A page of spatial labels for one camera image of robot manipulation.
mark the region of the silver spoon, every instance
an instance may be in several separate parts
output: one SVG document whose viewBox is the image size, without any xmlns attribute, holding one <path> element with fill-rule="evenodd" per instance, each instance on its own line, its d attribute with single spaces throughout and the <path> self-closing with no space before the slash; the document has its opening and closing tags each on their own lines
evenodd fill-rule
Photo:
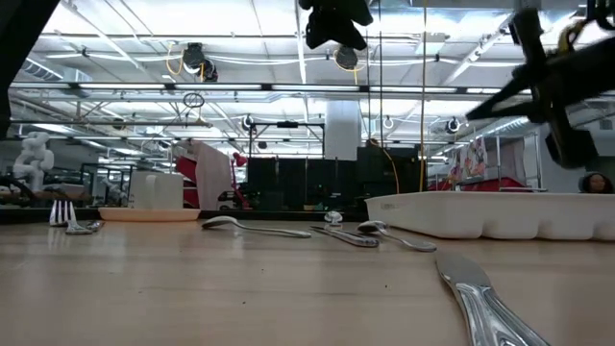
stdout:
<svg viewBox="0 0 615 346">
<path fill-rule="evenodd" d="M 288 231 L 288 230 L 274 230 L 274 229 L 265 229 L 265 228 L 257 228 L 257 227 L 244 226 L 244 225 L 240 224 L 239 221 L 237 221 L 237 219 L 235 219 L 234 217 L 230 217 L 230 216 L 216 216 L 216 217 L 213 217 L 213 218 L 205 221 L 205 223 L 201 227 L 205 230 L 205 229 L 209 229 L 209 228 L 213 228 L 213 227 L 218 227 L 218 226 L 224 226 L 224 225 L 234 225 L 234 226 L 236 226 L 236 227 L 238 227 L 240 229 L 246 230 L 246 231 L 267 232 L 269 234 L 296 236 L 296 237 L 303 237 L 303 238 L 311 237 L 311 233 L 310 232 Z"/>
<path fill-rule="evenodd" d="M 404 244 L 405 246 L 420 252 L 434 252 L 437 249 L 435 244 L 432 242 L 422 240 L 409 241 L 392 235 L 388 232 L 388 226 L 382 221 L 363 222 L 362 224 L 358 225 L 357 230 L 365 234 L 380 233 L 381 235 L 390 237 L 391 239 L 395 239 Z"/>
</svg>

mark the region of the white box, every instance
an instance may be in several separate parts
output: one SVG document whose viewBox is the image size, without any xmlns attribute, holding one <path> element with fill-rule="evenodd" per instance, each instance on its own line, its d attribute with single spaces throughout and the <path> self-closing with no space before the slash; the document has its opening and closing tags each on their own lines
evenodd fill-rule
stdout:
<svg viewBox="0 0 615 346">
<path fill-rule="evenodd" d="M 443 238 L 615 240 L 615 195 L 435 191 L 366 203 L 370 220 Z"/>
</svg>

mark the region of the person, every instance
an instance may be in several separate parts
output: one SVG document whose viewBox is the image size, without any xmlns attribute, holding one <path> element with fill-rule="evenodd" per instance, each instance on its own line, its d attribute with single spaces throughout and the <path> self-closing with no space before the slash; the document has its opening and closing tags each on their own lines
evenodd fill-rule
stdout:
<svg viewBox="0 0 615 346">
<path fill-rule="evenodd" d="M 578 181 L 578 189 L 581 193 L 613 193 L 613 184 L 606 176 L 599 172 L 587 173 Z"/>
</svg>

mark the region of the red object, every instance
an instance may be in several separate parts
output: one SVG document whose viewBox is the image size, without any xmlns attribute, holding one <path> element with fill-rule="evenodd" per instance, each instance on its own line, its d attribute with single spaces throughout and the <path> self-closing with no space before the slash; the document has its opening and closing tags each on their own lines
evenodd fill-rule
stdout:
<svg viewBox="0 0 615 346">
<path fill-rule="evenodd" d="M 185 157 L 179 157 L 175 162 L 178 172 L 184 174 L 190 182 L 184 182 L 184 201 L 190 204 L 193 208 L 199 209 L 199 192 L 196 189 L 196 162 Z"/>
<path fill-rule="evenodd" d="M 237 167 L 241 167 L 248 162 L 248 159 L 242 157 L 241 155 L 239 155 L 239 153 L 233 153 L 233 158 L 234 160 L 231 160 L 231 172 L 233 172 L 233 191 L 237 195 L 237 197 L 239 197 L 239 200 L 241 201 L 241 207 L 244 210 L 248 210 L 250 208 L 250 204 L 248 203 L 248 200 L 243 197 L 241 191 L 239 191 L 239 189 L 237 188 L 237 177 L 234 174 L 235 162 L 237 163 Z"/>
</svg>

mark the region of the wooden table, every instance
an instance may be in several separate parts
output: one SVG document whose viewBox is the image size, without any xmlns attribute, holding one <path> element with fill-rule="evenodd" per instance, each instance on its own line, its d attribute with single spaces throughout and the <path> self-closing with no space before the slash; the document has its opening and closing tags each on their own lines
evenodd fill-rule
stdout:
<svg viewBox="0 0 615 346">
<path fill-rule="evenodd" d="M 480 263 L 504 301 L 552 345 L 615 344 L 613 245 L 435 242 Z M 0 340 L 28 346 L 468 344 L 433 254 L 388 241 L 358 249 L 323 235 L 202 232 L 197 223 L 108 223 L 85 236 L 41 224 L 0 227 Z"/>
</svg>

